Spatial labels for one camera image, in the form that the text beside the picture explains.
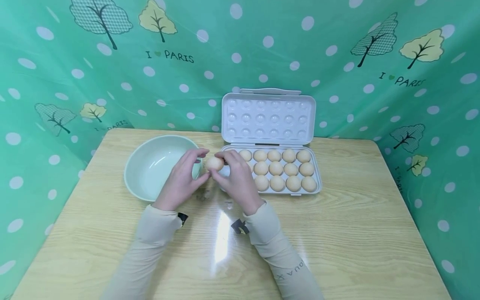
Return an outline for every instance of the green backdrop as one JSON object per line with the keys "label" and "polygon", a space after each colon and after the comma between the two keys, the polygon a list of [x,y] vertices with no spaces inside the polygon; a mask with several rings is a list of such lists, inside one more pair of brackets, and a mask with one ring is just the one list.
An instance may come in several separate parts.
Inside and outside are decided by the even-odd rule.
{"label": "green backdrop", "polygon": [[478,1],[19,0],[0,16],[0,299],[108,130],[217,132],[239,87],[301,90],[315,136],[376,141],[452,297],[480,298]]}

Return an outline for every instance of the egg carton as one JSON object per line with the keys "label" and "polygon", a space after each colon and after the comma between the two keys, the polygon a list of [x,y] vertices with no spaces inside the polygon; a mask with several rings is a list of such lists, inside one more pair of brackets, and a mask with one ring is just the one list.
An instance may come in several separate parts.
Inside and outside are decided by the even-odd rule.
{"label": "egg carton", "polygon": [[[297,153],[307,150],[311,155],[310,162],[315,171],[312,178],[317,183],[317,189],[308,192],[301,188],[292,192],[285,188],[274,191],[270,186],[264,192],[271,194],[315,194],[322,189],[322,180],[313,151],[305,147],[313,139],[315,126],[315,99],[311,96],[301,95],[300,91],[282,90],[277,88],[264,89],[241,89],[239,93],[228,93],[222,99],[222,137],[230,143],[222,148],[222,151],[249,150],[252,156],[256,150],[277,150],[283,153],[286,149],[292,149]],[[249,162],[253,168],[257,163],[253,158]],[[295,159],[293,162],[300,167],[301,163]],[[230,174],[229,166],[224,166],[220,173],[224,176]],[[273,175],[268,172],[265,175],[268,180]],[[280,175],[286,182],[288,175],[284,172]]]}

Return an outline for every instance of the wooden table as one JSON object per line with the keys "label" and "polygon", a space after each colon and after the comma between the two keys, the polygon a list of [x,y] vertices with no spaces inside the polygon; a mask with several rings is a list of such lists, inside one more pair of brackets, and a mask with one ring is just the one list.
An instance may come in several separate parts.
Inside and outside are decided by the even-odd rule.
{"label": "wooden table", "polygon": [[[191,138],[209,156],[224,145],[219,133],[109,131],[12,300],[99,298],[148,204],[125,188],[127,158],[166,133]],[[325,299],[450,299],[377,145],[314,138],[310,147],[322,191],[265,199]],[[190,218],[158,264],[154,299],[280,299],[267,264],[230,227],[239,207],[214,182],[179,211]]]}

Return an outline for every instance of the bowl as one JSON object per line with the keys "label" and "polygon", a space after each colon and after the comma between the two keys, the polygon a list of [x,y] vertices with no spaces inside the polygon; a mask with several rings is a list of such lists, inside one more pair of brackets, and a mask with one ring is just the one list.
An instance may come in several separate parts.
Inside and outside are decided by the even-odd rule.
{"label": "bowl", "polygon": [[[154,202],[182,155],[197,148],[192,140],[179,135],[161,135],[141,144],[128,158],[123,173],[128,191],[139,199]],[[199,164],[193,165],[193,179],[200,174],[202,159],[199,160]]]}

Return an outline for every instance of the tree print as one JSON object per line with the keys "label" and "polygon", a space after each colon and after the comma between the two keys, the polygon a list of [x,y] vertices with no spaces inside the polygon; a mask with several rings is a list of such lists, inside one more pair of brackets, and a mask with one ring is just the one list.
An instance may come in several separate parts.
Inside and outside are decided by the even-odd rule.
{"label": "tree print", "polygon": [[35,110],[48,129],[56,136],[60,135],[62,130],[70,133],[70,130],[65,128],[65,125],[77,116],[68,109],[58,108],[53,104],[45,105],[43,103],[37,103],[35,104]]}
{"label": "tree print", "polygon": [[393,148],[397,149],[399,146],[402,146],[406,151],[413,153],[419,147],[419,141],[423,137],[424,130],[425,125],[423,124],[404,126],[395,129],[390,133],[390,136],[398,142]]}
{"label": "tree print", "polygon": [[427,164],[428,157],[421,155],[414,155],[412,157],[412,166],[407,171],[412,170],[413,175],[418,176],[421,174],[423,168]]}
{"label": "tree print", "polygon": [[392,52],[396,42],[395,28],[397,24],[396,12],[394,12],[353,47],[350,51],[351,54],[363,55],[357,67],[363,65],[367,55],[384,55]]}
{"label": "tree print", "polygon": [[113,49],[117,44],[112,35],[120,35],[132,29],[127,13],[112,0],[72,0],[70,12],[75,23],[97,35],[107,34]]}
{"label": "tree print", "polygon": [[174,35],[177,32],[175,24],[168,19],[165,11],[154,0],[148,0],[147,6],[142,10],[138,19],[141,27],[153,32],[159,32],[164,43],[165,38],[163,34]]}
{"label": "tree print", "polygon": [[101,123],[102,120],[100,120],[100,117],[105,115],[106,112],[107,109],[103,106],[98,106],[97,104],[93,103],[85,103],[84,107],[80,111],[80,115],[89,119],[97,119]]}
{"label": "tree print", "polygon": [[441,34],[441,29],[435,29],[403,45],[400,53],[406,58],[413,60],[407,69],[411,69],[417,60],[430,62],[440,59],[444,52],[442,49],[444,38]]}

